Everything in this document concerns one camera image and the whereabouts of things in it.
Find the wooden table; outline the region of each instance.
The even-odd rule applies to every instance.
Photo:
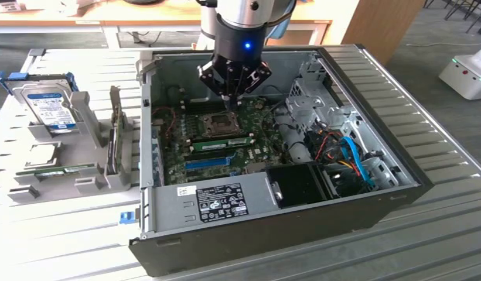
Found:
[[[298,2],[287,30],[310,32],[308,44],[322,43],[335,9],[342,6],[328,9],[330,2],[338,1]],[[193,0],[164,0],[144,6],[108,0],[83,8],[80,14],[65,17],[51,11],[0,13],[0,33],[103,32],[108,48],[117,49],[119,32],[200,31],[200,6]]]

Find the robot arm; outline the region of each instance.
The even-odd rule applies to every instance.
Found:
[[[294,8],[270,22],[274,0],[197,2],[204,6],[203,34],[215,40],[212,59],[197,68],[199,78],[222,97],[226,109],[234,111],[243,93],[252,92],[271,75],[271,70],[262,61],[267,29],[290,18]]]

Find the metal table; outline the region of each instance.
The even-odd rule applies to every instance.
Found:
[[[326,49],[437,186],[370,229],[159,280],[481,279],[481,166],[370,54],[351,45]],[[123,88],[128,116],[137,116],[135,57],[133,50],[47,50],[28,57],[21,71],[55,73],[73,63],[97,118],[107,118],[103,89],[111,84]],[[0,113],[0,169],[12,169],[5,157],[29,142],[15,133],[25,121],[20,115],[8,98]],[[5,189],[0,186],[0,280],[149,279],[125,246],[136,226],[116,224],[120,211],[137,205],[137,189],[79,198],[63,190],[51,200],[68,199],[12,207]]]

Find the gray carpet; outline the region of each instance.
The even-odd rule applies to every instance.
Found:
[[[481,101],[465,100],[438,79],[438,74],[450,58],[457,54],[473,54],[481,46],[404,46],[406,43],[471,44],[481,42],[481,35],[475,34],[481,23],[477,23],[473,31],[466,34],[471,18],[465,22],[463,12],[458,11],[450,20],[445,21],[447,9],[443,9],[443,6],[445,3],[441,0],[434,0],[430,8],[419,12],[387,64],[387,69],[481,162]],[[153,46],[188,46],[196,40],[196,36],[196,33],[164,32]],[[155,37],[156,33],[148,33],[141,38],[151,43]],[[133,44],[132,37],[127,33],[120,34],[120,40],[123,47],[147,47],[145,44]],[[105,41],[100,33],[0,35],[0,70],[19,71],[28,50],[37,47],[47,49],[101,48],[105,47]],[[4,98],[5,92],[0,88],[0,105]]]

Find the circuit board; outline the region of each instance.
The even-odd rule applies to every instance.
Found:
[[[226,143],[223,146],[208,145],[206,147],[204,145],[193,145],[197,141],[207,141],[207,134],[214,133],[208,128],[204,128],[207,122],[203,122],[204,126],[201,121],[207,121],[210,116],[230,114],[230,112],[223,111],[222,103],[214,106],[210,105],[208,108],[203,106],[195,108],[188,106],[187,108],[184,105],[172,108],[157,108],[153,115],[153,125],[160,126],[159,139],[161,143],[164,184],[179,184],[236,176],[259,172],[264,166],[284,163],[290,156],[280,152],[283,140],[272,127],[271,106],[272,104],[260,98],[243,100],[239,110],[234,113],[240,129],[236,128],[235,131],[230,132],[232,134],[231,139],[243,139],[244,141],[236,142],[235,146],[230,148],[223,147]],[[196,147],[211,147],[211,149],[196,151],[193,149]],[[193,160],[200,157],[206,159],[208,158],[207,155],[220,157],[219,161],[223,162],[212,167],[192,166],[193,163],[189,163],[189,159]]]

